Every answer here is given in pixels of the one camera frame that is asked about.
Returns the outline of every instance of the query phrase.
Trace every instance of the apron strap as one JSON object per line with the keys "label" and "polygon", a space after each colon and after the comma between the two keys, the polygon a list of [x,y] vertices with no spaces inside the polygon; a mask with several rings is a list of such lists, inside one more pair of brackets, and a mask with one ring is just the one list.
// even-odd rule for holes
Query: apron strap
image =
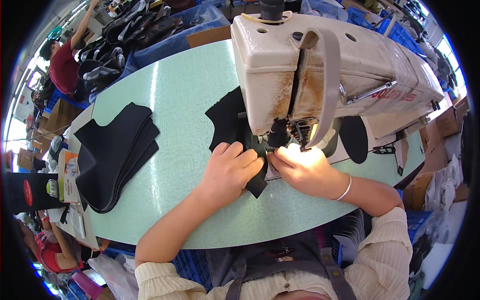
{"label": "apron strap", "polygon": [[332,258],[332,248],[320,249],[320,259],[332,282],[333,289],[339,300],[356,300],[352,287],[343,276],[340,266]]}
{"label": "apron strap", "polygon": [[237,267],[237,275],[235,276],[235,280],[232,282],[232,284],[228,288],[228,292],[227,292],[227,295],[225,296],[225,300],[240,299],[241,285],[243,283],[243,278],[245,277],[245,273],[247,272],[246,260],[241,259],[235,264],[235,266]]}

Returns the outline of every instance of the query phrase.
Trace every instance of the silver bracelet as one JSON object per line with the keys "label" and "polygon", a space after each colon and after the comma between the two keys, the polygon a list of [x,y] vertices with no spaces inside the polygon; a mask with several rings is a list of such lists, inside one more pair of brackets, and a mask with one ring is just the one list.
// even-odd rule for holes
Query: silver bracelet
{"label": "silver bracelet", "polygon": [[345,193],[343,193],[343,195],[341,195],[339,198],[334,199],[333,201],[342,200],[342,198],[345,197],[345,195],[348,193],[348,191],[350,191],[350,187],[352,186],[352,176],[348,173],[347,173],[347,175],[350,178],[350,182],[348,183],[347,190],[345,191]]}

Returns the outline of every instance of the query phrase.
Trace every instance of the gray apron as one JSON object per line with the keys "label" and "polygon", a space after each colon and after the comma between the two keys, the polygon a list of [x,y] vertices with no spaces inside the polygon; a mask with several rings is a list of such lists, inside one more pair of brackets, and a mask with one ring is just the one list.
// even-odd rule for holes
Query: gray apron
{"label": "gray apron", "polygon": [[320,249],[312,230],[263,243],[206,251],[214,287],[228,288],[225,300],[239,300],[244,282],[281,272],[304,271],[330,279],[339,300],[356,300],[331,249]]}

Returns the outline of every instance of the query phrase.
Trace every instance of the light green table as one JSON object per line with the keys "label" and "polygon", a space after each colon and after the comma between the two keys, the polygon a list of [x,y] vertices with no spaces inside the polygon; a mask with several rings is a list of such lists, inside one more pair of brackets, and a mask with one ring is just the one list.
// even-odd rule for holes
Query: light green table
{"label": "light green table", "polygon": [[[97,236],[137,244],[158,219],[189,194],[200,182],[211,154],[208,147],[214,126],[204,113],[238,85],[228,40],[153,63],[98,96],[92,118],[100,126],[109,124],[130,102],[151,108],[160,129],[156,139],[160,150],[127,183],[112,211],[103,215],[90,211]],[[408,143],[404,174],[424,161],[418,132],[408,137]],[[347,160],[334,167],[390,185],[402,179],[396,173],[394,155],[369,153],[361,165]],[[183,248],[230,247],[277,239],[319,226],[355,208],[301,194],[283,180],[273,180],[258,199],[246,193],[206,220]]]}

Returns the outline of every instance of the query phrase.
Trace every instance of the sewing machine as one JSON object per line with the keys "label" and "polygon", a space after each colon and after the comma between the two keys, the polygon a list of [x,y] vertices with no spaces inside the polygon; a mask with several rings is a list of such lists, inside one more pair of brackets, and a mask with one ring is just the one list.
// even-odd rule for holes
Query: sewing machine
{"label": "sewing machine", "polygon": [[370,150],[425,126],[444,98],[424,60],[377,32],[317,16],[271,15],[237,16],[231,26],[247,117],[259,139],[295,137],[307,151],[334,118],[362,116]]}

